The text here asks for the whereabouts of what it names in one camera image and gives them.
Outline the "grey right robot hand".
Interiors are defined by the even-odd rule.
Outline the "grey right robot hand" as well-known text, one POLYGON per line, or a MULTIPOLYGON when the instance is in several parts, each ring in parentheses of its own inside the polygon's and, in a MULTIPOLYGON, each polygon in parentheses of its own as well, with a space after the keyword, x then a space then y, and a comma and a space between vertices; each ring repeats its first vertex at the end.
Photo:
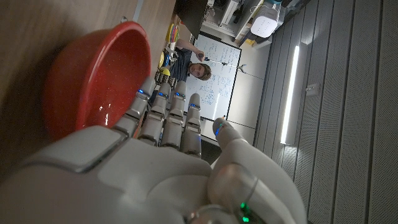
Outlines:
POLYGON ((200 97, 148 78, 112 127, 92 126, 25 160, 1 184, 2 223, 306 223, 286 172, 227 120, 201 158, 200 97))

